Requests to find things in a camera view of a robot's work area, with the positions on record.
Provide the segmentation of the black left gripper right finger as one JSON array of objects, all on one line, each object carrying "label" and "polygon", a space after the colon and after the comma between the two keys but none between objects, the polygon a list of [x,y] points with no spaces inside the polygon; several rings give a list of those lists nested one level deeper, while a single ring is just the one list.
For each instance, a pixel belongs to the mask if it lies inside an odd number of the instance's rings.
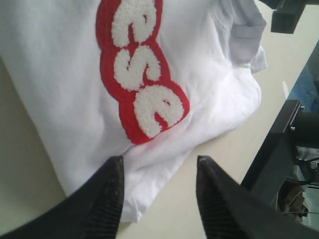
[{"label": "black left gripper right finger", "polygon": [[208,239],[317,239],[318,231],[276,212],[234,181],[211,157],[198,156],[196,199]]}]

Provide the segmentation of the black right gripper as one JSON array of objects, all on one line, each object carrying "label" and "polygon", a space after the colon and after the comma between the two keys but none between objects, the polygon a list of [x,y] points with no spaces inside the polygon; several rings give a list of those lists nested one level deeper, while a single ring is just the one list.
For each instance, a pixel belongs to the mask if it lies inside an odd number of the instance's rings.
[{"label": "black right gripper", "polygon": [[273,10],[271,32],[293,34],[307,5],[319,5],[319,0],[259,0]]}]

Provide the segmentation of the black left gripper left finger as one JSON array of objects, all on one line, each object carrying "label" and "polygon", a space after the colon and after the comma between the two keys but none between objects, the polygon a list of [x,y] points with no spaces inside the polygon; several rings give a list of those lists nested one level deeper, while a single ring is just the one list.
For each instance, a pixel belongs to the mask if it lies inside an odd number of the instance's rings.
[{"label": "black left gripper left finger", "polygon": [[112,156],[76,192],[2,239],[114,239],[124,203],[122,156]]}]

